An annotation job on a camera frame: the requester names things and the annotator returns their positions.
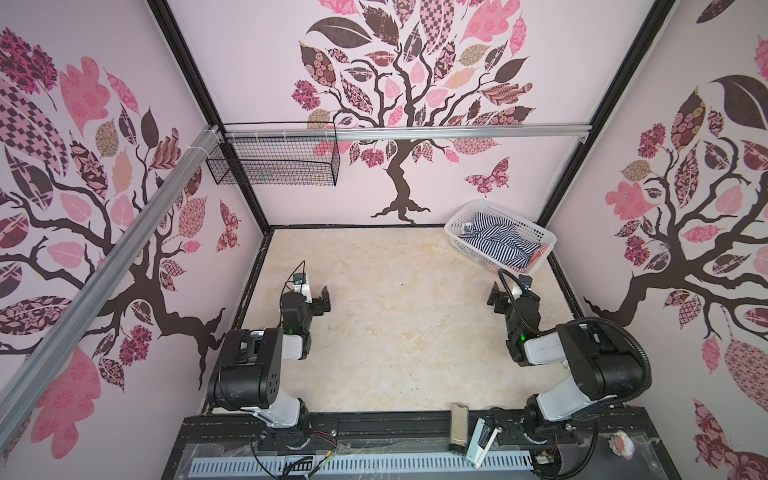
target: brown leaf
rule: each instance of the brown leaf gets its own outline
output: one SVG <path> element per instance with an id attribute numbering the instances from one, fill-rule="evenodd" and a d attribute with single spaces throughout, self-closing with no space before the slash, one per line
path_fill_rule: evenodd
<path id="1" fill-rule="evenodd" d="M 712 273 L 720 275 L 721 273 L 731 272 L 738 268 L 739 265 L 744 263 L 749 257 L 749 255 L 732 255 L 730 253 L 720 255 L 712 264 Z"/>

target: wall mural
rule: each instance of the wall mural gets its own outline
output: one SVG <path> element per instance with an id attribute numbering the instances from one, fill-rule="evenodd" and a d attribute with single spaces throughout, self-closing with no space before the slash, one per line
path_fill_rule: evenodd
<path id="1" fill-rule="evenodd" d="M 14 249 L 14 253 L 0 254 L 0 299 L 17 289 L 34 292 L 26 300 L 0 308 L 0 333 L 27 336 L 53 326 L 71 302 L 46 294 L 38 277 L 63 280 L 81 289 L 147 205 L 151 192 L 175 167 L 181 149 L 177 130 L 171 129 L 170 136 L 161 140 L 150 108 L 141 114 L 131 89 L 92 58 L 83 57 L 80 69 L 67 65 L 66 72 L 59 72 L 39 45 L 31 48 L 9 29 L 2 33 L 0 51 L 0 71 L 8 79 L 0 78 L 0 141 L 13 178 L 4 183 L 6 190 L 0 189 L 0 205 L 14 211 L 0 219 L 0 249 Z M 102 70 L 111 90 L 100 84 Z M 28 96 L 47 93 L 57 87 L 57 81 L 75 126 L 68 132 L 68 143 L 61 135 L 68 127 L 54 124 Z M 116 111 L 106 108 L 111 91 L 120 100 Z M 56 108 L 50 97 L 45 102 Z M 84 137 L 89 121 L 103 122 L 93 138 Z M 214 333 L 224 308 L 215 318 L 203 321 L 169 311 L 165 297 L 177 291 L 174 278 L 185 273 L 179 259 L 203 246 L 195 239 L 208 200 L 196 196 L 201 181 L 198 169 L 131 265 L 132 283 L 102 307 L 99 316 L 109 318 L 109 324 L 85 333 L 100 338 L 95 351 L 88 355 L 76 348 L 67 369 L 35 407 L 41 413 L 32 426 L 31 440 L 40 442 L 53 435 L 54 458 L 74 448 L 75 423 L 94 412 L 101 380 L 108 388 L 124 391 L 126 369 L 147 359 L 152 340 L 159 336 L 195 339 L 200 354 L 198 388 L 202 386 L 206 354 L 220 345 L 221 338 Z M 66 217 L 51 218 L 55 210 L 49 210 L 51 205 L 61 205 Z M 217 251 L 237 245 L 240 224 L 221 200 L 219 207 L 225 230 Z M 35 229 L 45 234 L 32 244 L 26 240 Z M 48 268 L 51 263 L 60 268 Z M 39 343 L 20 347 L 4 341 L 0 355 L 27 355 Z M 29 419 L 4 452 L 6 459 L 28 424 Z"/>
<path id="2" fill-rule="evenodd" d="M 418 11 L 416 0 L 367 0 L 359 6 L 353 0 L 319 1 L 345 16 L 319 20 L 300 42 L 302 62 L 314 84 L 297 81 L 292 98 L 312 111 L 310 128 L 324 128 L 321 122 L 328 121 L 341 127 L 519 124 L 534 110 L 505 106 L 517 103 L 533 88 L 530 83 L 511 83 L 527 60 L 514 58 L 525 42 L 525 21 L 522 15 L 512 26 L 508 21 L 520 9 L 519 0 L 505 4 L 457 0 L 465 9 L 463 15 L 472 13 L 464 31 L 454 31 L 453 0 L 421 0 Z M 352 15 L 359 17 L 357 21 L 347 18 Z M 312 32 L 338 48 L 314 48 Z M 372 88 L 374 98 L 359 85 Z M 493 106 L 490 111 L 488 102 Z M 322 109 L 321 104 L 329 106 Z M 339 151 L 349 152 L 350 164 L 360 160 L 374 168 L 389 162 L 385 169 L 397 195 L 373 217 L 397 212 L 400 220 L 415 223 L 407 212 L 429 208 L 411 200 L 403 162 L 409 158 L 414 163 L 432 162 L 436 154 L 459 162 L 459 154 L 478 154 L 498 145 L 492 138 L 451 143 L 442 145 L 432 139 L 339 142 Z M 325 154 L 325 147 L 317 153 Z M 487 194 L 493 187 L 506 185 L 505 170 L 497 166 L 492 175 L 466 180 Z"/>
<path id="3" fill-rule="evenodd" d="M 731 3 L 715 0 L 697 23 Z M 749 131 L 737 126 L 768 131 L 768 41 L 758 38 L 755 54 L 763 78 L 733 74 L 711 81 L 723 88 L 722 108 L 708 107 L 695 89 L 669 128 L 657 123 L 641 132 L 641 159 L 621 171 L 626 181 L 605 196 L 626 221 L 615 236 L 626 243 L 624 258 L 633 270 L 627 294 L 615 311 L 584 300 L 594 313 L 626 326 L 649 289 L 668 290 L 663 307 L 679 309 L 681 330 L 699 319 L 707 328 L 701 358 L 710 372 L 722 359 L 736 386 L 768 411 L 768 147 L 723 134 Z M 752 292 L 764 290 L 748 295 L 747 284 Z M 727 332 L 713 328 L 715 306 Z M 734 331 L 747 333 L 753 344 Z M 694 438 L 699 458 L 712 468 L 729 466 L 728 478 L 765 478 L 768 458 L 733 451 L 707 407 L 694 403 L 703 431 Z"/>

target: black cable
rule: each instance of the black cable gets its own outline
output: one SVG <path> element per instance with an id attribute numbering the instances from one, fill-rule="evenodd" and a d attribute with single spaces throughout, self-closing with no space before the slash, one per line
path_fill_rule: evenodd
<path id="1" fill-rule="evenodd" d="M 587 454 L 584 456 L 584 458 L 581 459 L 581 462 L 579 462 L 579 464 L 576 465 L 574 468 L 572 468 L 569 472 L 558 473 L 556 475 L 547 475 L 545 473 L 534 470 L 533 472 L 534 475 L 541 478 L 542 480 L 565 480 L 566 478 L 572 478 L 580 474 L 581 471 L 587 467 L 587 464 L 592 458 L 592 454 L 594 454 L 595 447 L 598 446 L 599 432 L 600 432 L 600 419 L 595 419 L 594 426 L 592 427 L 592 440 L 589 442 L 589 449 L 587 450 Z"/>

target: wire basket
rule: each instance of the wire basket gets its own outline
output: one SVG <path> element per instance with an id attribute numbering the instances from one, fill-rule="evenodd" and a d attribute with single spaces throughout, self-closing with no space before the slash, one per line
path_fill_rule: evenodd
<path id="1" fill-rule="evenodd" d="M 531 259 L 528 261 L 528 265 L 526 265 L 525 268 L 521 269 L 514 266 L 504 265 L 493 257 L 490 257 L 487 253 L 483 253 L 479 249 L 473 247 L 460 237 L 462 234 L 462 226 L 465 223 L 474 221 L 475 214 L 477 213 L 492 215 L 493 217 L 500 217 L 504 220 L 511 221 L 515 224 L 515 228 L 521 237 L 541 244 L 541 248 L 531 255 Z M 536 223 L 530 222 L 525 218 L 519 217 L 504 207 L 481 198 L 469 202 L 459 210 L 456 215 L 451 217 L 451 220 L 448 220 L 445 224 L 445 232 L 448 234 L 451 247 L 454 247 L 475 262 L 480 263 L 493 273 L 498 272 L 498 269 L 500 268 L 504 268 L 517 273 L 531 275 L 537 268 L 547 261 L 547 256 L 554 248 L 554 243 L 558 241 L 557 237 L 551 231 L 540 227 Z"/>
<path id="2" fill-rule="evenodd" d="M 332 122 L 301 123 L 308 131 L 270 129 L 225 137 L 207 158 L 217 184 L 333 185 L 339 178 L 339 142 Z"/>

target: aluminum rail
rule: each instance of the aluminum rail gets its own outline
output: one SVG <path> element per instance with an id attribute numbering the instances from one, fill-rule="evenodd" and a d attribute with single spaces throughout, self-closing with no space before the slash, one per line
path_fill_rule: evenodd
<path id="1" fill-rule="evenodd" d="M 38 348 L 0 392 L 0 450 L 14 438 L 48 386 L 69 361 L 69 355 L 93 323 L 104 302 L 125 277 L 137 252 L 147 242 L 197 168 L 219 144 L 217 128 L 206 127 L 152 195 L 69 308 L 48 331 Z"/>
<path id="2" fill-rule="evenodd" d="M 249 124 L 227 124 L 232 131 L 227 138 L 245 137 L 317 137 L 331 135 L 328 129 L 246 129 Z M 337 128 L 339 141 L 408 140 L 411 138 L 500 138 L 500 137 L 587 137 L 589 124 L 529 124 L 529 125 L 467 125 L 462 127 L 387 127 L 387 128 Z"/>

